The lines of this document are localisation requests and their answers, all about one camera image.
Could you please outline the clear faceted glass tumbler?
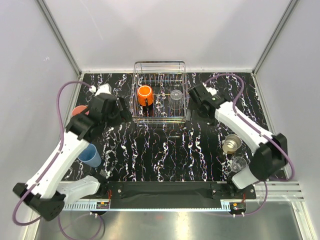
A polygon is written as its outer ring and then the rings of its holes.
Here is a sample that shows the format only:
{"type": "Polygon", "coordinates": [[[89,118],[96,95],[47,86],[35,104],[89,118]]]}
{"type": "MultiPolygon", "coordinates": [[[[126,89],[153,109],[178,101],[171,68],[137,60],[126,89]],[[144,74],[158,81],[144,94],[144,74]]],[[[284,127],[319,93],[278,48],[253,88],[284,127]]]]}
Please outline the clear faceted glass tumbler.
{"type": "Polygon", "coordinates": [[[168,98],[168,106],[171,110],[177,111],[184,108],[184,95],[179,89],[173,89],[168,98]]]}

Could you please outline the orange cup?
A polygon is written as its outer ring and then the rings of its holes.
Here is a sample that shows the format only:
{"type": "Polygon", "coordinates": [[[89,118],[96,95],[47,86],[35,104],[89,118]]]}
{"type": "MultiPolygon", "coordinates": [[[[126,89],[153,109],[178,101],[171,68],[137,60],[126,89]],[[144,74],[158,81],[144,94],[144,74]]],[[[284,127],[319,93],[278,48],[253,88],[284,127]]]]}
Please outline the orange cup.
{"type": "Polygon", "coordinates": [[[140,86],[137,90],[137,99],[141,106],[151,106],[154,102],[153,89],[149,85],[140,86]]]}

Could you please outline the pink plastic cup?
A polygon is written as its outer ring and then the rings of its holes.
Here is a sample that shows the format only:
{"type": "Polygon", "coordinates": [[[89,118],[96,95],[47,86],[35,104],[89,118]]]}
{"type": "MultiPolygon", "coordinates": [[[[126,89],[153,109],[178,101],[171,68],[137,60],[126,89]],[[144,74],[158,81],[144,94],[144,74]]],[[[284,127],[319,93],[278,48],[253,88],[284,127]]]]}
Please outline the pink plastic cup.
{"type": "Polygon", "coordinates": [[[76,106],[76,107],[72,110],[71,116],[74,117],[74,116],[80,114],[80,113],[83,112],[85,109],[87,109],[87,107],[88,107],[87,105],[78,105],[78,106],[76,106]]]}

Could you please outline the blue plastic cup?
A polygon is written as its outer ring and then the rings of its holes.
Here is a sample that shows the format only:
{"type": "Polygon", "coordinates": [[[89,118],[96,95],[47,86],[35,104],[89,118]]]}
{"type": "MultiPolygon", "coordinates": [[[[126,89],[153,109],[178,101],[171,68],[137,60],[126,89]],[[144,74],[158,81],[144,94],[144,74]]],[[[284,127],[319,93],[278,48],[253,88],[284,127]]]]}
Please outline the blue plastic cup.
{"type": "Polygon", "coordinates": [[[90,143],[88,147],[83,150],[77,158],[79,161],[87,164],[92,168],[97,168],[102,163],[101,156],[96,146],[92,143],[90,143]]]}

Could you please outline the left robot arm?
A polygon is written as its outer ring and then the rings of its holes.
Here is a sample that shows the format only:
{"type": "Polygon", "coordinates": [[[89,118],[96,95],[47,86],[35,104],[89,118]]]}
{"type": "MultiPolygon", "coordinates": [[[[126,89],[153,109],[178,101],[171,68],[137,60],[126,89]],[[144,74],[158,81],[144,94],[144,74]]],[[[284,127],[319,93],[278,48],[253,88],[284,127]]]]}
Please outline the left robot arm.
{"type": "Polygon", "coordinates": [[[60,181],[89,144],[106,128],[132,121],[127,101],[107,93],[95,96],[88,107],[73,116],[63,131],[60,143],[40,170],[26,183],[17,183],[13,192],[19,204],[25,203],[46,221],[55,219],[66,204],[86,196],[101,199],[107,195],[107,180],[102,171],[60,185],[60,181]]]}

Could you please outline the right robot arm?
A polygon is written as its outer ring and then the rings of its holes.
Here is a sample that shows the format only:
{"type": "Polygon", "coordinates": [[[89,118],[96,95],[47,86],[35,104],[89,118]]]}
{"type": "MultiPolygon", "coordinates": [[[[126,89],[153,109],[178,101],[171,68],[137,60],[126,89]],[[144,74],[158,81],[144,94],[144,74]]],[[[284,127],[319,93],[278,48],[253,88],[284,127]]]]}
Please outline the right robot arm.
{"type": "Polygon", "coordinates": [[[190,116],[203,120],[215,119],[231,129],[250,148],[253,156],[249,164],[235,173],[226,186],[226,192],[233,199],[239,198],[245,188],[256,182],[267,180],[289,161],[287,138],[257,125],[223,94],[209,90],[203,84],[188,91],[190,116]]]}

